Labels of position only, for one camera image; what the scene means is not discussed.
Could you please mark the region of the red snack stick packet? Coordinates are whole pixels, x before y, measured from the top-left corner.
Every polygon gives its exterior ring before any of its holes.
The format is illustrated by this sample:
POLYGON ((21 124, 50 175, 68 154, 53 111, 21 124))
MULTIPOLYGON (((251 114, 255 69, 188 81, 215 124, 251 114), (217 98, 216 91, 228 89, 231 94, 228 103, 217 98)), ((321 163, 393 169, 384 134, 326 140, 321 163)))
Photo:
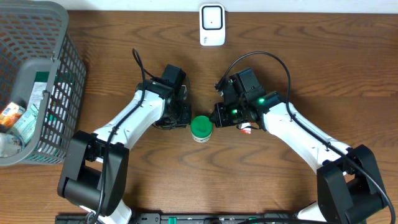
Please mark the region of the red snack stick packet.
POLYGON ((239 130, 244 134, 251 134, 251 124, 250 123, 243 123, 239 125, 239 130))

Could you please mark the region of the green lid jar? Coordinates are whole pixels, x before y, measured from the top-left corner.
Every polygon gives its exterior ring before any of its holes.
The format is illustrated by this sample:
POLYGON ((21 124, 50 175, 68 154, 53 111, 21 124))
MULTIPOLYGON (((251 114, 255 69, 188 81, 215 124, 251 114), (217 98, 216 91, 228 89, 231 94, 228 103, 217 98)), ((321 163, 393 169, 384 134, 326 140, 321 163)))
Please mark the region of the green lid jar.
POLYGON ((192 138, 199 143, 210 140, 213 132, 213 123, 207 116, 196 116, 190 126, 192 138))

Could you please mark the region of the green wipes large package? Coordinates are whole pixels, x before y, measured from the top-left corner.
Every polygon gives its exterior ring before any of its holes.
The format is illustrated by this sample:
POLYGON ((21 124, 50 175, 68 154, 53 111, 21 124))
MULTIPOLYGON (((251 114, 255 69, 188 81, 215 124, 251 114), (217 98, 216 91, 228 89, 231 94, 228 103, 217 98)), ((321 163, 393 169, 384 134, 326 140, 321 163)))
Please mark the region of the green wipes large package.
POLYGON ((46 90, 49 72, 36 72, 34 85, 30 94, 28 108, 34 105, 37 109, 40 108, 40 102, 43 100, 43 91, 46 90))

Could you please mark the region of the light green wipes pack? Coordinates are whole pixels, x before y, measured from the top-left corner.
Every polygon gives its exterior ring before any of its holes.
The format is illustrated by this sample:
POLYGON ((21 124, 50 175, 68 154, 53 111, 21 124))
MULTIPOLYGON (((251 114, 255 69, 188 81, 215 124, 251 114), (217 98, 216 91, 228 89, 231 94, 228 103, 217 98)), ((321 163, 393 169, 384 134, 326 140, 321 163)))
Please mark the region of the light green wipes pack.
POLYGON ((9 134, 19 136, 27 144, 33 137, 39 110, 35 105, 30 105, 26 112, 8 131, 9 134))

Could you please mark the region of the orange small snack packet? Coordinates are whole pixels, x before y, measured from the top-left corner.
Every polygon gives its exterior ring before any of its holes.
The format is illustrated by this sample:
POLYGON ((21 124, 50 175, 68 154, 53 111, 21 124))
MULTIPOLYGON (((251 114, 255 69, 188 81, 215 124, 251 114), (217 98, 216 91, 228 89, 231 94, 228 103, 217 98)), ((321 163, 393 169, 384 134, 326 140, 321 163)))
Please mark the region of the orange small snack packet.
POLYGON ((1 125, 7 128, 13 127, 24 113, 24 107, 10 102, 1 112, 1 125))

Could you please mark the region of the white blue round tub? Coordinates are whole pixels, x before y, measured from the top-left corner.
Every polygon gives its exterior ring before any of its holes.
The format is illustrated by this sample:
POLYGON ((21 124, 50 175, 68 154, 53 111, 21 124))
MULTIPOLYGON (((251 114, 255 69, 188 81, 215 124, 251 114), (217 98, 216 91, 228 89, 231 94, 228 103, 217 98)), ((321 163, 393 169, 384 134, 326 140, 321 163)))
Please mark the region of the white blue round tub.
POLYGON ((10 157, 21 152, 24 148, 23 140, 15 135, 1 133, 0 156, 10 157))

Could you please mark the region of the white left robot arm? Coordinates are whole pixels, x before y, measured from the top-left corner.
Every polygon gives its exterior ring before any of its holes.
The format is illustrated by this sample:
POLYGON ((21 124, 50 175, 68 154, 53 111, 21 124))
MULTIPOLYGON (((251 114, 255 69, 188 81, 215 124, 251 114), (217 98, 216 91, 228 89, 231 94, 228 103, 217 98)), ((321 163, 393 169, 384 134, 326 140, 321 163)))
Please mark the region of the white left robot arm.
POLYGON ((73 135, 57 192, 88 212, 85 223, 130 222, 132 210, 123 202, 129 153, 155 123, 167 129, 187 126, 192 114, 187 93, 184 84, 147 80, 110 122, 73 135))

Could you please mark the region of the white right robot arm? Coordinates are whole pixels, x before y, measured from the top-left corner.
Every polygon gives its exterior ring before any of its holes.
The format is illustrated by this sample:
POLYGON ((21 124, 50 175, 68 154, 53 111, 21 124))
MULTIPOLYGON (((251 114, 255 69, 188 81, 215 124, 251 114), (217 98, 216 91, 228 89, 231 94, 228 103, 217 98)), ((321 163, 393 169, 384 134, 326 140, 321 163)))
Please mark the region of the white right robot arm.
POLYGON ((395 211, 370 148, 351 147, 304 118, 278 92, 221 91, 211 121, 222 128, 245 122, 279 138, 293 149, 317 176, 315 203, 297 213, 297 223, 361 223, 388 208, 395 211))

